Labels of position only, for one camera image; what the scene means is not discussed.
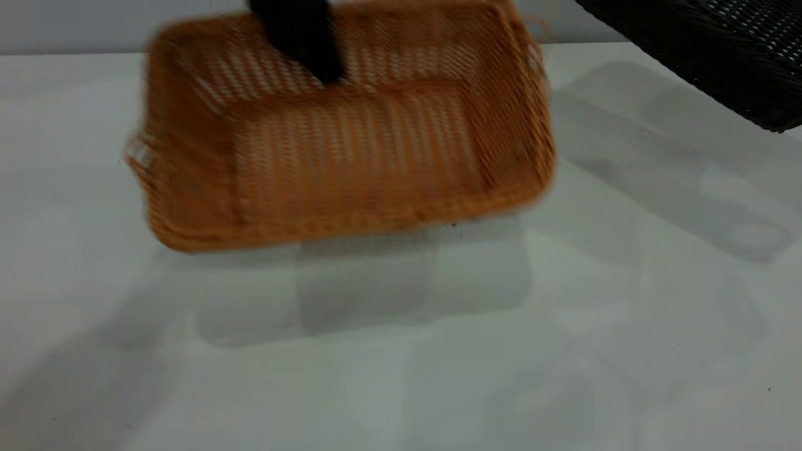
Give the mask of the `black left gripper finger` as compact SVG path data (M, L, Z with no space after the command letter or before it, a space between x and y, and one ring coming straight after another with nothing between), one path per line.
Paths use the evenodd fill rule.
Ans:
M306 68L323 85L345 77L337 44L331 35L278 35L276 48Z

